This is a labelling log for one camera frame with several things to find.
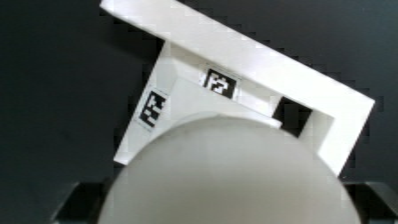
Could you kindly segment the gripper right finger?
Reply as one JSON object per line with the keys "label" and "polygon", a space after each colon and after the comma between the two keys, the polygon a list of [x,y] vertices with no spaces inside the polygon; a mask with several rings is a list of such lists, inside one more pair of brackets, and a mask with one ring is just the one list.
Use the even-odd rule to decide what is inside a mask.
{"label": "gripper right finger", "polygon": [[398,193],[382,182],[344,182],[360,224],[398,224]]}

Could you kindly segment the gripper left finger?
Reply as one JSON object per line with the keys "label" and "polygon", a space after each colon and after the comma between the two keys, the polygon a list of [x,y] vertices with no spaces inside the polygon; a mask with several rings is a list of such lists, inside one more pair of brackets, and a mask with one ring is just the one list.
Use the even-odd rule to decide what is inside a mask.
{"label": "gripper left finger", "polygon": [[106,193],[106,182],[78,182],[55,210],[49,224],[97,224]]}

